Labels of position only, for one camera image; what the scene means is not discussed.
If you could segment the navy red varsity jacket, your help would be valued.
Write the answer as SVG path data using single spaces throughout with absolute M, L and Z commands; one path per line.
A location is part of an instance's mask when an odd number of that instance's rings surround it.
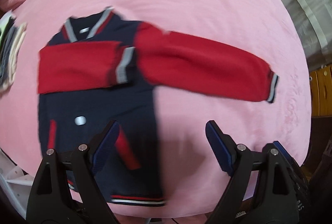
M 39 53 L 38 132 L 42 152 L 71 151 L 109 121 L 115 148 L 96 182 L 109 203 L 162 207 L 156 86 L 251 102 L 273 102 L 278 75 L 242 49 L 144 21 L 112 7 L 68 18 Z

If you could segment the stack of folded clothes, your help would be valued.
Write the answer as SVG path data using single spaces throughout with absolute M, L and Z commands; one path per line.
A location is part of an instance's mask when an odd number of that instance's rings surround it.
M 1 17 L 1 93 L 14 83 L 18 52 L 26 35 L 26 22 L 17 26 L 15 21 L 12 11 Z

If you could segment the white cartoon storage box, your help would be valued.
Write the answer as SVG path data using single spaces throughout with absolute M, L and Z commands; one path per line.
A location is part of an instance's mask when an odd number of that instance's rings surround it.
M 15 211 L 26 219 L 28 199 L 34 177 L 24 174 L 24 171 L 16 165 L 1 150 L 1 189 L 8 198 Z

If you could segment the wooden drawer cabinet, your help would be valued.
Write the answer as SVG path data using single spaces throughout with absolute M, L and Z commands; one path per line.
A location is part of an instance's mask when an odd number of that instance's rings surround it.
M 331 117 L 331 64 L 310 72 L 312 117 Z

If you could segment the pink fleece bed blanket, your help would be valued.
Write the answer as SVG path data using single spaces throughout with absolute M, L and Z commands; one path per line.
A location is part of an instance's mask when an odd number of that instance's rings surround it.
M 311 94 L 302 44 L 281 0 L 26 0 L 15 11 L 26 22 L 15 81 L 1 97 L 1 149 L 35 175 L 42 153 L 38 140 L 39 50 L 70 16 L 113 6 L 128 20 L 142 20 L 236 46 L 269 63 L 278 75 L 274 103 L 206 97 L 158 87 L 161 166 L 167 203 L 163 207 L 112 205 L 121 215 L 178 218 L 211 212 L 229 177 L 205 136 L 214 120 L 237 143 L 259 151 L 278 140 L 303 163 L 310 140 Z

